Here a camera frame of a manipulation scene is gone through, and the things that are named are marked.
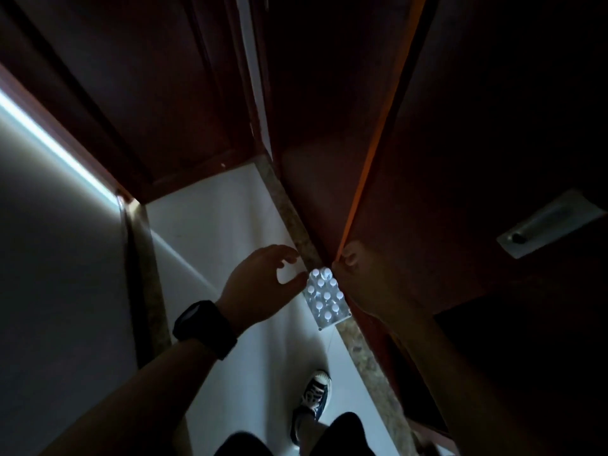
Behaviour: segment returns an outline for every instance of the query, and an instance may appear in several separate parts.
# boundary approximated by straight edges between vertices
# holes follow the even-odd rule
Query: forearm
[[[42,454],[132,454],[171,432],[216,357],[199,341],[179,342],[76,421]]]
[[[412,303],[393,305],[390,328],[404,344],[463,455],[542,453],[492,385]]]

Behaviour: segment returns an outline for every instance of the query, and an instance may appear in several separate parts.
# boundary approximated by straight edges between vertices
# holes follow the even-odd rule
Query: person's right arm
[[[347,245],[342,255],[345,262],[332,267],[340,288],[357,306],[383,321],[406,347],[463,455],[546,452],[433,317],[406,296],[399,275],[382,256],[358,241]]]

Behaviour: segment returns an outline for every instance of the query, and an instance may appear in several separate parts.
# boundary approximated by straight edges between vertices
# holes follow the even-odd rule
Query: shoelace
[[[312,389],[304,392],[303,404],[314,410],[315,412],[319,409],[321,405],[321,400],[323,399],[323,395],[325,394],[325,390],[317,387],[313,384]]]

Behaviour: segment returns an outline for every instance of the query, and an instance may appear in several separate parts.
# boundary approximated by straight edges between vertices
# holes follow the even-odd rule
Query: brown marble strip
[[[123,209],[128,230],[128,246],[132,253],[128,259],[133,260],[128,267],[135,269],[129,272],[129,285],[137,286],[143,299],[143,312],[147,321],[147,333],[140,334],[147,339],[137,339],[136,344],[146,343],[150,353],[149,360],[156,358],[171,347],[171,335],[167,325],[165,302],[162,297],[161,279],[156,268],[156,255],[152,235],[148,225],[148,214],[144,205],[133,200]],[[186,418],[183,418],[173,432],[171,439],[173,452],[178,456],[192,456],[190,434]]]
[[[285,223],[295,248],[300,253],[304,265],[308,271],[322,267],[323,262],[319,253],[312,244],[308,232],[287,196],[283,185],[275,175],[268,156],[265,154],[258,155],[254,158],[254,163]],[[397,451],[404,456],[418,454],[401,404],[365,341],[357,322],[351,317],[338,323],[336,329],[340,333],[346,349],[377,408],[378,414],[380,414],[389,435],[395,443]]]

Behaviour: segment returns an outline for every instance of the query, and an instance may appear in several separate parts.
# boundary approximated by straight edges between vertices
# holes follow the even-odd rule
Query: orange strip
[[[382,136],[384,130],[384,124],[386,123],[390,108],[393,106],[395,93],[397,91],[397,87],[399,86],[399,78],[401,78],[403,66],[406,63],[407,56],[410,52],[412,40],[414,40],[414,34],[416,33],[416,29],[418,28],[418,22],[420,21],[420,16],[422,15],[422,9],[424,7],[425,2],[426,0],[412,1],[412,7],[410,9],[409,20],[407,22],[406,33],[403,37],[403,40],[401,41],[399,53],[395,59],[395,63],[393,64],[393,71],[391,73],[389,81],[390,89],[380,111],[380,117],[378,118],[378,121],[376,123],[374,134],[371,137],[369,148],[367,149],[367,156],[365,157],[365,162],[363,163],[363,170],[361,170],[361,176],[359,177],[357,190],[355,190],[354,192],[353,203],[351,204],[350,211],[348,212],[348,219],[346,219],[346,225],[344,226],[344,232],[342,233],[342,240],[340,242],[340,246],[338,246],[338,254],[336,255],[337,261],[340,260],[340,255],[342,254],[344,245],[346,245],[346,240],[348,239],[350,228],[353,225],[354,216],[357,213],[359,201],[361,200],[361,194],[363,193],[363,188],[365,187],[365,182],[367,181],[367,175],[370,173],[371,163],[374,160],[374,156],[376,155],[376,149],[378,147],[380,137]]]

